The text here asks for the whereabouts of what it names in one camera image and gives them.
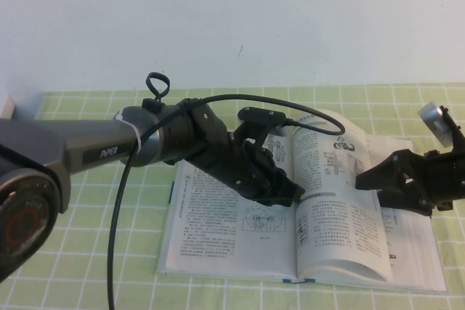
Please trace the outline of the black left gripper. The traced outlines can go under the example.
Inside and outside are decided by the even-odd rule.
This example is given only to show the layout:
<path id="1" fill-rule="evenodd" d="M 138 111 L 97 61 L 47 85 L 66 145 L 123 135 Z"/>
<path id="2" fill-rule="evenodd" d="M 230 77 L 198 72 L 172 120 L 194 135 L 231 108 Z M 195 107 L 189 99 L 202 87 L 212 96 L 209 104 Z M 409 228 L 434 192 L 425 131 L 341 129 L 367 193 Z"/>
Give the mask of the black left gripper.
<path id="1" fill-rule="evenodd" d="M 226 132 L 203 153 L 203 170 L 247 200 L 290 207 L 305 190 L 275 165 L 261 146 Z"/>

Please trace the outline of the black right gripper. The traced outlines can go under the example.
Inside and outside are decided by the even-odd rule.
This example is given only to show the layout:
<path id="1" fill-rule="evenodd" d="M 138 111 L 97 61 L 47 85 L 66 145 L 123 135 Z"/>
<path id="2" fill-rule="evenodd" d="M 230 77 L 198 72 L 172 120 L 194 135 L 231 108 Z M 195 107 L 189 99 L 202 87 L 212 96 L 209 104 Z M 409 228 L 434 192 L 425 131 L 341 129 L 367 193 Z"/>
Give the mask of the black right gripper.
<path id="1" fill-rule="evenodd" d="M 431 216 L 435 208 L 451 211 L 455 200 L 464 199 L 464 151 L 433 150 L 425 155 L 394 151 L 380 164 L 358 174 L 355 188 L 378 190 L 382 208 L 422 216 Z"/>

